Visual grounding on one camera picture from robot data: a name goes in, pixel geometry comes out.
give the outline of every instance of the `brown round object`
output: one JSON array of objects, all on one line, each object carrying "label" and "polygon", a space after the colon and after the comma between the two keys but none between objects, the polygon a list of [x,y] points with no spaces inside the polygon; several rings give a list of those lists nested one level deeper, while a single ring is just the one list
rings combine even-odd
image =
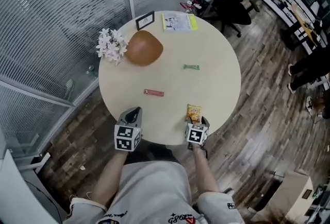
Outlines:
[{"label": "brown round object", "polygon": [[137,31],[130,39],[126,58],[135,65],[146,66],[155,62],[163,52],[163,45],[148,31]]}]

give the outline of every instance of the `book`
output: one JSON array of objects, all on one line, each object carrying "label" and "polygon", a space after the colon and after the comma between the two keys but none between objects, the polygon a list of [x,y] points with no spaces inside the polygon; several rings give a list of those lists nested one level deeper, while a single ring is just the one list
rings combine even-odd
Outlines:
[{"label": "book", "polygon": [[195,31],[198,30],[196,17],[193,14],[182,12],[162,13],[163,28],[165,31]]}]

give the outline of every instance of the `chair seat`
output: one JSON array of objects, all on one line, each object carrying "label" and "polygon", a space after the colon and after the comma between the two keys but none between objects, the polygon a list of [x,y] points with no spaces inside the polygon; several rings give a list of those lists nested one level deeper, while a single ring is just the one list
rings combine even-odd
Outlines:
[{"label": "chair seat", "polygon": [[212,5],[224,22],[242,25],[251,24],[249,13],[241,3],[220,2]]}]

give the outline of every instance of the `red snack bar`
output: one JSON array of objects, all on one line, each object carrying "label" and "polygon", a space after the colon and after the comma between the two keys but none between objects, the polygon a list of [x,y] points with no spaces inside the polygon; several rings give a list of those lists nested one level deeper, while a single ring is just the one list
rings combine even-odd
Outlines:
[{"label": "red snack bar", "polygon": [[145,94],[149,94],[149,95],[155,95],[155,96],[160,96],[160,97],[164,97],[164,92],[162,91],[156,91],[156,90],[144,90]]}]

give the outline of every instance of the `green wrapper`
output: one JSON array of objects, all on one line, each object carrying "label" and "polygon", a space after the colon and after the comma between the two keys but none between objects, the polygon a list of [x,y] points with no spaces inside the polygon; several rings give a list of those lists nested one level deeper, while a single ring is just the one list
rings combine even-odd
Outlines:
[{"label": "green wrapper", "polygon": [[192,70],[200,70],[199,65],[186,65],[186,64],[184,64],[184,69],[186,69],[186,68],[190,68]]}]

